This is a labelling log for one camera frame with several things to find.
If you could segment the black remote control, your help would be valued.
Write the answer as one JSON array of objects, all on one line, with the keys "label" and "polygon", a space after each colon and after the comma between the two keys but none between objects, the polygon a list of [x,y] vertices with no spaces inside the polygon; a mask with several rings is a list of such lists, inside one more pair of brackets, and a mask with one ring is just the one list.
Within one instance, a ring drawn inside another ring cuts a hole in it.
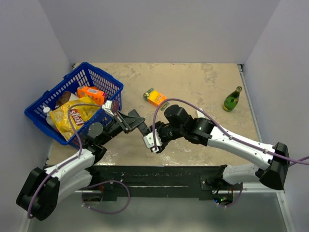
[{"label": "black remote control", "polygon": [[151,132],[151,130],[149,129],[149,127],[146,125],[145,122],[140,123],[138,125],[138,129],[143,136],[147,136]]}]

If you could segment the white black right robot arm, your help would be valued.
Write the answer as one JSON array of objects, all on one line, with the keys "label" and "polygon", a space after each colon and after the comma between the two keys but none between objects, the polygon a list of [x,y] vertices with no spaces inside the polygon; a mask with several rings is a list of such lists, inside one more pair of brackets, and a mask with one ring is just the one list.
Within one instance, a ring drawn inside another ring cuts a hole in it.
[{"label": "white black right robot arm", "polygon": [[287,145],[268,145],[229,132],[219,124],[205,117],[193,118],[178,105],[168,107],[164,112],[168,123],[154,123],[156,152],[179,138],[203,146],[218,148],[239,156],[250,164],[223,165],[218,175],[209,183],[221,190],[241,182],[260,182],[264,186],[283,190],[290,162]]}]

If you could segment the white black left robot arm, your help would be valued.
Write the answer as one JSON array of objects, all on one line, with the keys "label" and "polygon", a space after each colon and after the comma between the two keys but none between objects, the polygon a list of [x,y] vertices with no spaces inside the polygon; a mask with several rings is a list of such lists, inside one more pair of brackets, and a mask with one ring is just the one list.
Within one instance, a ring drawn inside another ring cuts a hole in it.
[{"label": "white black left robot arm", "polygon": [[84,145],[71,157],[46,169],[33,169],[20,193],[16,204],[26,210],[29,219],[45,220],[55,210],[57,204],[75,192],[87,187],[96,189],[100,178],[89,173],[87,168],[100,161],[106,153],[104,144],[121,132],[130,133],[145,125],[145,119],[136,110],[128,115],[116,112],[107,125],[92,123]]}]

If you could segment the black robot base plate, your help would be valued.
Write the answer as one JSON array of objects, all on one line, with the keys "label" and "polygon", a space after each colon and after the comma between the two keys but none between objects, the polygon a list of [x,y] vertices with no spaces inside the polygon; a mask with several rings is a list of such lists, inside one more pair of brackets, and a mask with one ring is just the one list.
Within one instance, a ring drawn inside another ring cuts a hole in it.
[{"label": "black robot base plate", "polygon": [[92,175],[95,199],[116,201],[132,198],[197,198],[230,203],[241,184],[223,177],[224,166],[103,166],[87,168]]}]

